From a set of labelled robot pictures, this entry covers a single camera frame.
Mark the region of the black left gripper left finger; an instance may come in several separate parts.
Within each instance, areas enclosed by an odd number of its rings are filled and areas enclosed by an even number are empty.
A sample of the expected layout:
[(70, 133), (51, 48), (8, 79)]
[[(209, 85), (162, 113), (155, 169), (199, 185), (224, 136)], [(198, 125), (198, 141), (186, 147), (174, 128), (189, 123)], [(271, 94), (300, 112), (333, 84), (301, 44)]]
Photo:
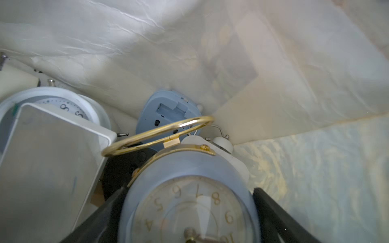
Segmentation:
[(116, 243), (127, 187), (117, 190), (87, 220), (62, 240), (63, 243)]

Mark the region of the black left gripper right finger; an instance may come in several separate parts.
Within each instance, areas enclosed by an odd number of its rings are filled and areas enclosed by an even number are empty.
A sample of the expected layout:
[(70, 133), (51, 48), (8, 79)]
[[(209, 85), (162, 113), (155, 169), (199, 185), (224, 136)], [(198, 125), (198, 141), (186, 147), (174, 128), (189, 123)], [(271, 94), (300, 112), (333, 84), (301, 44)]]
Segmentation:
[(259, 216), (260, 239), (262, 243), (319, 242), (263, 189), (255, 188), (253, 199)]

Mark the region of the black twin-bell alarm clock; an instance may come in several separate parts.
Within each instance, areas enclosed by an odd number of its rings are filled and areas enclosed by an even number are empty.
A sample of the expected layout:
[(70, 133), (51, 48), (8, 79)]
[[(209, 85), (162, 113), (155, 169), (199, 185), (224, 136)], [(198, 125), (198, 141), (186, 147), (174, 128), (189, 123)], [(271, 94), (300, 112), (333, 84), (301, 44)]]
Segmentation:
[(108, 158), (102, 177), (104, 199), (108, 200), (124, 184), (127, 185), (133, 172), (140, 169), (156, 153), (152, 148), (145, 148)]

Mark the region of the brown rectangular mirror clock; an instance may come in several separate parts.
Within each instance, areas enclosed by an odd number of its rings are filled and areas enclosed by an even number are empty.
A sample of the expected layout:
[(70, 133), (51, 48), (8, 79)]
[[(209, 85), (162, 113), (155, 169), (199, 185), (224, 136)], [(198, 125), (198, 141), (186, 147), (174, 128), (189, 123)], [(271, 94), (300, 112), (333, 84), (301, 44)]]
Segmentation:
[(52, 105), (25, 103), (1, 158), (1, 242), (58, 243), (88, 214), (116, 133)]

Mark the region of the white twin-bell alarm clock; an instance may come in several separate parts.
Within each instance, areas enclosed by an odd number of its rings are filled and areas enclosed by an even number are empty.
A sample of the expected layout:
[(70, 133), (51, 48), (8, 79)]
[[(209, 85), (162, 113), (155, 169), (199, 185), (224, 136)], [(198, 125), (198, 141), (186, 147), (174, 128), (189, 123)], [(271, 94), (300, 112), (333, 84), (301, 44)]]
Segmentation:
[(234, 147), (230, 142), (229, 135), (225, 134), (221, 127), (217, 125), (209, 125), (209, 127), (218, 129), (220, 131), (220, 136), (216, 136), (214, 138), (203, 138), (198, 135), (197, 131), (195, 131), (193, 135), (188, 135), (187, 137), (183, 138), (181, 143), (209, 146), (218, 155), (226, 159), (239, 173), (242, 180), (247, 184), (249, 182), (249, 170), (242, 161), (233, 156)]

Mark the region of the white round alarm clock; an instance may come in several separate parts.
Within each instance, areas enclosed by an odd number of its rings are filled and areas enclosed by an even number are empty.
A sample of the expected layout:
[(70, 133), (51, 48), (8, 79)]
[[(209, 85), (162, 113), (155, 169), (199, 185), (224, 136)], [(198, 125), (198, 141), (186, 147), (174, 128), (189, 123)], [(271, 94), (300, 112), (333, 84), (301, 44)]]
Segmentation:
[(104, 108), (95, 100), (56, 87), (38, 87), (11, 95), (1, 102), (1, 153), (4, 152), (18, 113), (24, 103), (48, 104), (111, 129), (111, 122)]

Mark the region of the light blue triangular clock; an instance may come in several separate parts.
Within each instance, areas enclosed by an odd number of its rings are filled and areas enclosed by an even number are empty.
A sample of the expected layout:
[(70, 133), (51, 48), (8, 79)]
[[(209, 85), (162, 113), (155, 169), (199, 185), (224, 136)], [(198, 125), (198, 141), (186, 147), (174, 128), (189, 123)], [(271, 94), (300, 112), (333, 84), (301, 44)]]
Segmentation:
[(135, 134), (141, 134), (170, 123), (201, 116), (197, 105), (176, 91), (154, 93), (138, 119)]

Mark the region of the cream canvas bag blue print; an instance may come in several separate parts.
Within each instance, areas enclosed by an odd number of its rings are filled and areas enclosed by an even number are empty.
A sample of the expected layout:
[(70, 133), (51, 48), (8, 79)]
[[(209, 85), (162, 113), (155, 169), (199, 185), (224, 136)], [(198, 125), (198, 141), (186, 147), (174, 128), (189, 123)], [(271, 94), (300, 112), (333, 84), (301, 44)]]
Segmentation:
[(1, 1), (1, 51), (119, 132), (175, 90), (321, 242), (389, 240), (388, 1)]

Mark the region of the light blue round clock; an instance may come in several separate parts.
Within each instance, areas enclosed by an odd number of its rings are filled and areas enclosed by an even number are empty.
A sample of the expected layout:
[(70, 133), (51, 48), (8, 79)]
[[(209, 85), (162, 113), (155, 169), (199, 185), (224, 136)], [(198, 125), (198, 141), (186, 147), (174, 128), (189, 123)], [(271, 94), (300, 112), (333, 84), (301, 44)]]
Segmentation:
[(36, 88), (39, 78), (7, 64), (8, 55), (1, 52), (1, 102), (15, 93)]

